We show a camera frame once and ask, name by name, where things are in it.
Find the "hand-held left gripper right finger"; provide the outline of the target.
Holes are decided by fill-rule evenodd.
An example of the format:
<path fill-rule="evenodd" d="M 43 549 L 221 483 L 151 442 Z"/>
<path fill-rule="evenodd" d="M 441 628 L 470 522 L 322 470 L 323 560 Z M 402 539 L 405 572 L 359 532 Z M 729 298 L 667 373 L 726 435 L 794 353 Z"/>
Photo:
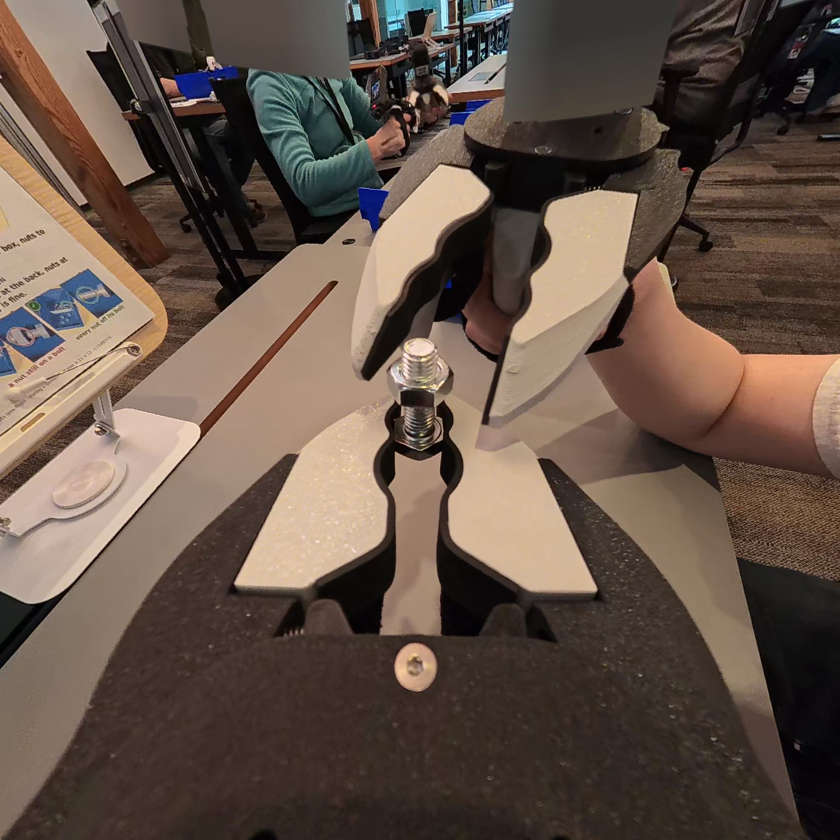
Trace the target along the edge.
<path fill-rule="evenodd" d="M 442 407 L 455 462 L 439 519 L 446 549 L 519 602 L 592 600 L 596 584 L 538 457 L 457 397 Z"/>

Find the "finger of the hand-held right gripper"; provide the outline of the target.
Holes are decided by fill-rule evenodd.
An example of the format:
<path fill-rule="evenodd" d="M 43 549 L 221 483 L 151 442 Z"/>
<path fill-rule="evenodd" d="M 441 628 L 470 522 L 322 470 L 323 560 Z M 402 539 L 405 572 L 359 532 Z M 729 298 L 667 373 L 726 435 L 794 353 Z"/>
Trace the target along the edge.
<path fill-rule="evenodd" d="M 454 263 L 483 245 L 493 196 L 472 171 L 440 165 L 384 221 L 367 256 L 351 362 L 369 381 L 405 340 L 431 333 Z"/>
<path fill-rule="evenodd" d="M 591 191 L 548 204 L 548 250 L 532 270 L 488 394 L 483 424 L 501 427 L 549 394 L 605 329 L 628 288 L 636 192 Z"/>

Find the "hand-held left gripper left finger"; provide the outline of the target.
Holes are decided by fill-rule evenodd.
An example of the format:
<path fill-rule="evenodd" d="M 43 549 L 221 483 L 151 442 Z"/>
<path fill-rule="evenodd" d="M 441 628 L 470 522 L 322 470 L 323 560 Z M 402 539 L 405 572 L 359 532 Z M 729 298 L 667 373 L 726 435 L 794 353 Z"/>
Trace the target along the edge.
<path fill-rule="evenodd" d="M 395 556 L 395 504 L 382 459 L 392 440 L 385 396 L 323 430 L 300 451 L 235 580 L 239 593 L 312 601 L 379 561 L 385 581 L 344 601 L 386 591 Z"/>

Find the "steel hex bolt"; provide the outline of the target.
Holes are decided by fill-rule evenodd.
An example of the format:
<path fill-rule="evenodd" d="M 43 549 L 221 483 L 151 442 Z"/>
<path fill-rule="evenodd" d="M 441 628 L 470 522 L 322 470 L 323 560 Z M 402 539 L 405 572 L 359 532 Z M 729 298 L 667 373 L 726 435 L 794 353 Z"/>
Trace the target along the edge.
<path fill-rule="evenodd" d="M 440 359 L 435 343 L 429 338 L 413 338 L 402 347 L 402 371 L 411 379 L 424 381 L 436 372 Z M 424 451 L 443 438 L 443 426 L 434 408 L 401 407 L 395 422 L 395 440 L 414 451 Z"/>

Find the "steel hex nut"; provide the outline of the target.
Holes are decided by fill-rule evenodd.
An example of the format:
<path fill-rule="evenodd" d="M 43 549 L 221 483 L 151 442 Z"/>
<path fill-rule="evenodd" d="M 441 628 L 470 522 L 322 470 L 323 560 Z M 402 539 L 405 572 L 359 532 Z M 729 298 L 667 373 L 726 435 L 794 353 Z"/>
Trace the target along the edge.
<path fill-rule="evenodd" d="M 434 408 L 452 392 L 454 374 L 445 361 L 438 359 L 431 378 L 416 381 L 403 372 L 403 360 L 395 360 L 388 369 L 387 381 L 399 406 Z"/>

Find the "person's right forearm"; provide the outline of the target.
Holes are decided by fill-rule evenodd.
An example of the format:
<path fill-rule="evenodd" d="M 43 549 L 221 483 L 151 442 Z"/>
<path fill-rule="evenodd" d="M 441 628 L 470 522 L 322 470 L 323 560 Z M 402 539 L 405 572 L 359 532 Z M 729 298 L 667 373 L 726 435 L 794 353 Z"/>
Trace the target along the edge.
<path fill-rule="evenodd" d="M 710 455 L 710 435 L 742 383 L 746 364 L 724 339 L 678 308 L 667 270 L 652 259 L 632 283 L 621 346 L 588 355 L 617 408 L 644 431 Z"/>

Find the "person's right hand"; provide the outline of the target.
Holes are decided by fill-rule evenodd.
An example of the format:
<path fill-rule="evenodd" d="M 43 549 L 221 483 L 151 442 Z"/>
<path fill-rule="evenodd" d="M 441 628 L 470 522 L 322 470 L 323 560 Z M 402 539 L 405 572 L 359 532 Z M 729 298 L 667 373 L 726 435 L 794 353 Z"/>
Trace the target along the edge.
<path fill-rule="evenodd" d="M 494 271 L 491 255 L 487 255 L 476 289 L 467 300 L 462 313 L 465 335 L 482 353 L 497 358 L 515 322 L 512 314 L 501 310 L 494 298 Z"/>

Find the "black mesh office chair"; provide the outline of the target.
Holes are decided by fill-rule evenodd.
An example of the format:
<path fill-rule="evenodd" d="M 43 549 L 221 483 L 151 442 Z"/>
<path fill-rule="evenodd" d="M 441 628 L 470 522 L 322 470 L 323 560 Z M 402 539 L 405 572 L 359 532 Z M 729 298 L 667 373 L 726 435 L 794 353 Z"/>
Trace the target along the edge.
<path fill-rule="evenodd" d="M 669 127 L 667 121 L 674 114 L 679 84 L 686 77 L 693 75 L 696 69 L 685 65 L 666 66 L 663 61 L 653 109 L 660 122 L 668 128 L 664 136 L 664 146 L 677 150 L 679 166 L 690 171 L 686 203 L 690 202 L 703 172 L 725 154 L 725 151 L 718 151 L 720 142 L 735 127 L 747 127 L 760 78 L 774 52 L 775 42 L 781 38 L 774 31 L 773 24 L 778 6 L 773 14 L 770 14 L 769 7 L 762 11 L 743 58 L 730 78 L 728 89 L 721 96 L 717 120 L 708 129 L 676 132 Z"/>

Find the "white stand base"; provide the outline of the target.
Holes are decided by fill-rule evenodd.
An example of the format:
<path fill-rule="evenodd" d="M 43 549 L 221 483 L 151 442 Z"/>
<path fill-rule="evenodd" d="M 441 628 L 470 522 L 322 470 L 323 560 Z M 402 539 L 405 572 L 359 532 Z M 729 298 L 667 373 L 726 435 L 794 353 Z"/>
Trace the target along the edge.
<path fill-rule="evenodd" d="M 1 591 L 40 604 L 73 585 L 197 444 L 200 428 L 135 409 L 112 409 L 108 391 L 74 383 L 2 442 L 2 465 L 22 454 L 24 432 L 42 438 L 71 407 L 95 422 L 2 503 Z"/>

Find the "black metal stand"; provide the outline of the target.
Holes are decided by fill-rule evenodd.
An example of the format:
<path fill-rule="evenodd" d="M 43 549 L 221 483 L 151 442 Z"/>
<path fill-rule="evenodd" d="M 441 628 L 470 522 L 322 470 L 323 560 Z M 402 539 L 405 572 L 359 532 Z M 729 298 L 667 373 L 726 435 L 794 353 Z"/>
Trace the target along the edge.
<path fill-rule="evenodd" d="M 253 286 L 258 275 L 247 276 L 217 220 L 235 209 L 234 199 L 214 150 L 203 130 L 202 117 L 179 120 L 160 77 L 140 44 L 132 40 L 116 2 L 89 2 L 132 89 L 130 113 L 161 155 L 167 174 L 217 268 L 220 290 L 215 303 L 225 310 Z"/>

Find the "white page holder bar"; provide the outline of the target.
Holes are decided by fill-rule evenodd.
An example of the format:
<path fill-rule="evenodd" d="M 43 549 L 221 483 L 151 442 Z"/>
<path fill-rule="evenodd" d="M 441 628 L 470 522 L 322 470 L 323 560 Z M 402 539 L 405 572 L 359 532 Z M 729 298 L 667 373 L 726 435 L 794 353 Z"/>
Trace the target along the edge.
<path fill-rule="evenodd" d="M 99 356 L 76 362 L 56 373 L 30 377 L 19 384 L 9 384 L 7 388 L 2 390 L 2 409 L 5 410 L 9 406 L 17 408 L 26 404 L 35 396 L 52 387 L 55 382 L 58 382 L 58 389 L 66 387 L 69 383 L 80 379 L 82 375 L 89 373 L 101 362 L 110 361 L 112 356 L 125 354 L 132 358 L 139 358 L 142 354 L 142 348 L 136 342 L 123 343 Z"/>

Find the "person's dark trousers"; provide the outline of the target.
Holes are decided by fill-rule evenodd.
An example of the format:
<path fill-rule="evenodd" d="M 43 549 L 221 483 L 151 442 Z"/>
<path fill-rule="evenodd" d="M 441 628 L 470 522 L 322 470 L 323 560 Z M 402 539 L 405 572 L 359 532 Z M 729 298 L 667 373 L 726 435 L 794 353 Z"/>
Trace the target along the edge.
<path fill-rule="evenodd" d="M 839 583 L 739 559 L 742 587 L 806 834 L 839 838 Z"/>

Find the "printed instruction sheet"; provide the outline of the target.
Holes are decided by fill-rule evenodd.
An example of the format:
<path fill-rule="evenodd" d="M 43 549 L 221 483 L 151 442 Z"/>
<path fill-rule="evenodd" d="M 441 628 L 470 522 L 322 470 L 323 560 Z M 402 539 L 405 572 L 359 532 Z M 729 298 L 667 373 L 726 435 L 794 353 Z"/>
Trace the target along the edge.
<path fill-rule="evenodd" d="M 1 187 L 4 433 L 153 313 L 5 171 Z"/>

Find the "brown wooden post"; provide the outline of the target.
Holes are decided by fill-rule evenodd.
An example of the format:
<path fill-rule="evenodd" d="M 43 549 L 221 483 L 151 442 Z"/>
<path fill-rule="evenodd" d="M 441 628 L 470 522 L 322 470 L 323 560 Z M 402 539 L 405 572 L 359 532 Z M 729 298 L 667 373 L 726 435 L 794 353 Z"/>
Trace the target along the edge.
<path fill-rule="evenodd" d="M 47 64 L 1 2 L 2 84 L 135 268 L 170 253 L 135 205 Z"/>

